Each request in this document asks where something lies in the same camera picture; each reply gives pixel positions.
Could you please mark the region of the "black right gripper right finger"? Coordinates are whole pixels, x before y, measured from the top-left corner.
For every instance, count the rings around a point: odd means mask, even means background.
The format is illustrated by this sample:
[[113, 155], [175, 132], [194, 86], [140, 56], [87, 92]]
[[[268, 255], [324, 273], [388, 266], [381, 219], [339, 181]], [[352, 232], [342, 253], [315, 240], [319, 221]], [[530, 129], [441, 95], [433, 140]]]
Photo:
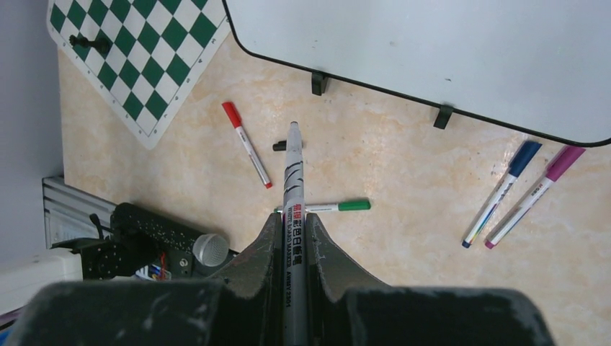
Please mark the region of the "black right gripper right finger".
[[330, 237], [315, 213], [305, 219], [309, 322], [317, 345], [365, 345], [367, 328], [352, 291], [386, 288]]

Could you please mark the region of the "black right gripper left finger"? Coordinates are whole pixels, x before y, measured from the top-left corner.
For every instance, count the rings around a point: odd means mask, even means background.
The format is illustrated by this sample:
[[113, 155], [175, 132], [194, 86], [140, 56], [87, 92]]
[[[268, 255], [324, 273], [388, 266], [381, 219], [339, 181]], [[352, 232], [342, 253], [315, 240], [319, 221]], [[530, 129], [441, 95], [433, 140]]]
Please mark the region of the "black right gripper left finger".
[[272, 213], [257, 238], [215, 274], [211, 345], [281, 345], [282, 218]]

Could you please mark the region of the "white black whiteboard marker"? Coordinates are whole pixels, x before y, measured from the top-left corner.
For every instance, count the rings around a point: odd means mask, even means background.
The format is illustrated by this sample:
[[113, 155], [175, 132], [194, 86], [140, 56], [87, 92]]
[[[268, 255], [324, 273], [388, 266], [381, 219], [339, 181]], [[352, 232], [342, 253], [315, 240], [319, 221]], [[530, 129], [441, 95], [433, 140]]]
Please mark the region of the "white black whiteboard marker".
[[282, 208], [284, 245], [284, 343], [309, 343], [307, 316], [306, 244], [304, 241], [303, 143], [293, 121], [287, 135]]

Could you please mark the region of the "black marker cap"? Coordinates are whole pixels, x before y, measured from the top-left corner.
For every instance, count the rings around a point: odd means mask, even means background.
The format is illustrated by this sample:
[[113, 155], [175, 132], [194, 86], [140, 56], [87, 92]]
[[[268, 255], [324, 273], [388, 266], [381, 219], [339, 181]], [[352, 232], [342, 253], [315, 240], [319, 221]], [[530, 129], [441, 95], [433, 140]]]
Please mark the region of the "black marker cap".
[[285, 151], [287, 148], [287, 141], [278, 141], [272, 145], [273, 151]]

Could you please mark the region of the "white whiteboard black frame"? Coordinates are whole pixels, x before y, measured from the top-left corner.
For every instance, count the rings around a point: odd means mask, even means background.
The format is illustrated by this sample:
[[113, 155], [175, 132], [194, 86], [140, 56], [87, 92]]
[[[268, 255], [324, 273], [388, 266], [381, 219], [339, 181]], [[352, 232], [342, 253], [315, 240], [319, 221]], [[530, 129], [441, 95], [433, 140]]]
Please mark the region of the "white whiteboard black frame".
[[583, 147], [610, 142], [608, 1], [225, 1], [248, 54]]

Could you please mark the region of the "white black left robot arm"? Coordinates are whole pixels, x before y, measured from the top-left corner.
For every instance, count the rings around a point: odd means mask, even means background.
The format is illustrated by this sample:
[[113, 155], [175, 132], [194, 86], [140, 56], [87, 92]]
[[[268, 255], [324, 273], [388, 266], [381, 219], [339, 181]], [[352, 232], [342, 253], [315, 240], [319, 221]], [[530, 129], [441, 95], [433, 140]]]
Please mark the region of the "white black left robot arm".
[[96, 237], [61, 241], [40, 254], [2, 264], [1, 315], [20, 310], [52, 283], [130, 277], [160, 255], [145, 234], [99, 226]]

